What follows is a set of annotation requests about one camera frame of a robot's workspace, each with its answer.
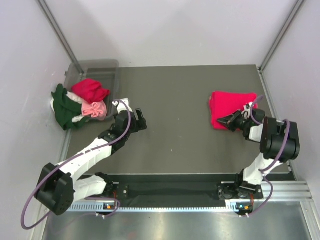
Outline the magenta t shirt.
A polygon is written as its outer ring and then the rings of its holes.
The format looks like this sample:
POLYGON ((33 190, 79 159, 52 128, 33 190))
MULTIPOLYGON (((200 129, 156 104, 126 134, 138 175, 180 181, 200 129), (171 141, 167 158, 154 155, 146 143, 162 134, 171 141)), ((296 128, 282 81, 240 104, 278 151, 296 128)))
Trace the magenta t shirt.
POLYGON ((208 100, 212 127, 215 130, 226 130, 227 128, 219 123, 217 119, 231 115, 237 110, 244 111, 244 106, 253 102, 257 96, 254 92, 235 93, 213 91, 208 100))

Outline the red t shirt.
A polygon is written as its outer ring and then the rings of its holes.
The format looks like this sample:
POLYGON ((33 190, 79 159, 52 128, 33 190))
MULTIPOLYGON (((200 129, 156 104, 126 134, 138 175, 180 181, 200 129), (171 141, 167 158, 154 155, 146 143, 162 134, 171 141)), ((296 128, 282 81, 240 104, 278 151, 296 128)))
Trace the red t shirt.
POLYGON ((109 89, 104 88, 100 81, 92 78, 86 78, 74 84, 71 87, 71 91, 89 104, 102 102, 111 92, 109 89))

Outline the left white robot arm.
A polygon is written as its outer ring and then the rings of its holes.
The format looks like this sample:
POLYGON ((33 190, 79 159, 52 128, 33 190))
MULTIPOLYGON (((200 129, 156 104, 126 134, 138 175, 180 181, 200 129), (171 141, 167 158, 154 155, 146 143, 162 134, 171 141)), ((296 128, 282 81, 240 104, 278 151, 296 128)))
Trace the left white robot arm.
POLYGON ((147 121, 139 108, 135 112, 123 110, 114 119, 109 129, 69 160, 43 167, 34 198, 55 215, 65 213, 74 202, 98 195, 106 199, 113 194, 114 187, 106 174, 82 176, 123 148, 131 134, 147 129, 147 121))

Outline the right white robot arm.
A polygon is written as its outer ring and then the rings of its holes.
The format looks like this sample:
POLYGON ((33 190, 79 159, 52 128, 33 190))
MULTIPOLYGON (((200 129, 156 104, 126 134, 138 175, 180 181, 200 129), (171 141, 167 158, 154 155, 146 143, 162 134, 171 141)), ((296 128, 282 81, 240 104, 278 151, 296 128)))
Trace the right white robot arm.
POLYGON ((263 110, 237 110, 217 119, 228 130, 240 130, 247 141, 259 143, 259 155, 253 163, 235 175, 234 183, 217 185, 218 197, 222 200, 261 199, 261 184, 270 172, 295 160, 300 153, 298 125, 295 122, 279 121, 266 117, 263 110))

